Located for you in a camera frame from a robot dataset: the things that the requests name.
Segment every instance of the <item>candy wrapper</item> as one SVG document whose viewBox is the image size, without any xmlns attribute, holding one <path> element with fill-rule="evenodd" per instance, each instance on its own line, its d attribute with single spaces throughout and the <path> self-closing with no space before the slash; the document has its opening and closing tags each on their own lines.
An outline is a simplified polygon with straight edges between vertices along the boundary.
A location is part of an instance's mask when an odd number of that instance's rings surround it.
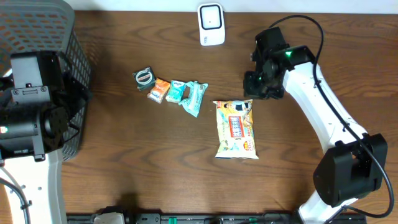
<svg viewBox="0 0 398 224">
<path fill-rule="evenodd" d="M 166 96 L 167 102 L 179 103 L 185 91 L 185 82 L 172 80 L 169 93 Z"/>
<path fill-rule="evenodd" d="M 199 84 L 197 81 L 188 82 L 187 87 L 191 89 L 189 97 L 183 99 L 178 105 L 182 105 L 185 111 L 197 118 L 200 111 L 201 99 L 205 94 L 207 86 L 207 84 Z"/>
<path fill-rule="evenodd" d="M 155 85 L 156 77 L 150 67 L 134 72 L 132 75 L 136 79 L 139 91 L 152 88 Z"/>
<path fill-rule="evenodd" d="M 155 87 L 150 90 L 150 93 L 148 93 L 148 98 L 158 103 L 161 103 L 164 95 L 167 93 L 167 90 L 169 90 L 169 88 L 169 82 L 157 78 L 155 82 Z"/>
<path fill-rule="evenodd" d="M 254 145 L 252 100 L 214 101 L 220 139 L 217 158 L 258 159 Z"/>
</svg>

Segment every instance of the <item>white plastic casing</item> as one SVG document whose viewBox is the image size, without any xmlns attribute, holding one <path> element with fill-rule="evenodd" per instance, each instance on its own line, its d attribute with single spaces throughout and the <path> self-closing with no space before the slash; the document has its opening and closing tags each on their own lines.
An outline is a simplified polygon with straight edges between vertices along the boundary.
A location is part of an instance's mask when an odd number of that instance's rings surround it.
<svg viewBox="0 0 398 224">
<path fill-rule="evenodd" d="M 313 64 L 307 62 L 296 65 L 292 71 L 286 71 L 283 86 L 305 113 L 318 136 L 323 153 L 325 153 L 328 149 L 335 147 L 337 141 L 349 143 L 355 141 L 355 138 L 344 130 L 343 125 L 326 104 L 318 88 L 314 88 L 312 68 Z M 319 65 L 317 65 L 317 77 L 321 81 L 320 85 L 326 96 L 346 123 L 349 124 L 350 128 L 358 136 L 367 133 L 339 102 L 325 81 Z M 352 198 L 344 201 L 339 206 L 331 207 L 323 202 L 318 192 L 315 191 L 309 200 L 299 208 L 298 213 L 304 224 L 321 224 L 331 218 L 342 206 L 349 205 L 355 201 L 357 199 Z"/>
<path fill-rule="evenodd" d="M 219 45 L 225 41 L 223 8 L 218 3 L 202 4 L 198 7 L 200 44 Z"/>
<path fill-rule="evenodd" d="M 6 159 L 0 177 L 22 189 L 29 206 L 31 224 L 64 224 L 67 214 L 62 194 L 62 151 L 57 149 L 35 162 L 33 156 Z M 18 196 L 6 187 L 13 224 L 23 224 L 24 213 Z"/>
</svg>

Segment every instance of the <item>wall outlet device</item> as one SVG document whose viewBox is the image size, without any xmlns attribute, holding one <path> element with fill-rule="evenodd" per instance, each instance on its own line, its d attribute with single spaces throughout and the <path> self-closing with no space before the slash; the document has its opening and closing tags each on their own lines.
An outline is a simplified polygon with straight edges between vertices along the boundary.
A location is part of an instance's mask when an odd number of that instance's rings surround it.
<svg viewBox="0 0 398 224">
<path fill-rule="evenodd" d="M 223 7 L 218 3 L 201 4 L 198 7 L 200 44 L 219 45 L 225 41 Z"/>
</svg>

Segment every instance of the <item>plastic wrapper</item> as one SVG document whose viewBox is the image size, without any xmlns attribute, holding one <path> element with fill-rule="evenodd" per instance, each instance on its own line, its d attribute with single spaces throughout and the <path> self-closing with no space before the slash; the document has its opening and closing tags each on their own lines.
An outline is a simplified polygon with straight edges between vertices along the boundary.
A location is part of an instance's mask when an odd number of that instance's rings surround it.
<svg viewBox="0 0 398 224">
<path fill-rule="evenodd" d="M 258 159 L 254 145 L 252 100 L 214 101 L 220 139 L 217 158 Z"/>
<path fill-rule="evenodd" d="M 207 86 L 207 84 L 199 84 L 197 81 L 188 82 L 187 87 L 190 88 L 189 97 L 183 99 L 178 105 L 182 105 L 185 111 L 197 118 L 200 111 L 201 100 Z"/>
<path fill-rule="evenodd" d="M 179 103 L 185 91 L 185 82 L 172 80 L 169 93 L 166 96 L 167 102 Z"/>
<path fill-rule="evenodd" d="M 150 90 L 150 93 L 148 93 L 148 98 L 156 101 L 157 103 L 161 103 L 164 95 L 167 93 L 167 90 L 169 90 L 169 88 L 169 82 L 157 78 L 155 82 L 155 87 Z"/>
<path fill-rule="evenodd" d="M 155 85 L 156 77 L 150 67 L 134 72 L 132 75 L 136 79 L 139 91 L 152 88 Z"/>
</svg>

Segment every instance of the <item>brown wooden surface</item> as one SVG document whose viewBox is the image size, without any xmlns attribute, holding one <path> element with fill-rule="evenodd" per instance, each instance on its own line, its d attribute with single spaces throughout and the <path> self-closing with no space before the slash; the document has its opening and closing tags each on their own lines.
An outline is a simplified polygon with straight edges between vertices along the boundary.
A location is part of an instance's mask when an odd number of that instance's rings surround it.
<svg viewBox="0 0 398 224">
<path fill-rule="evenodd" d="M 172 213 L 293 210 L 314 191 L 322 158 L 317 136 L 294 99 L 255 101 L 259 160 L 217 160 L 215 99 L 240 99 L 254 36 L 286 14 L 226 13 L 226 42 L 202 47 L 196 13 L 76 12 L 75 30 L 95 73 L 84 141 L 63 166 L 67 212 L 107 205 Z M 398 16 L 312 15 L 325 30 L 322 72 L 350 114 L 389 145 L 386 170 L 398 188 Z M 317 28 L 302 19 L 280 25 L 291 45 L 315 53 Z M 208 83 L 194 118 L 138 91 L 132 72 L 152 66 L 163 79 Z M 355 206 L 383 212 L 382 189 Z M 7 202 L 1 223 L 10 223 Z M 398 212 L 370 223 L 397 223 Z"/>
</svg>

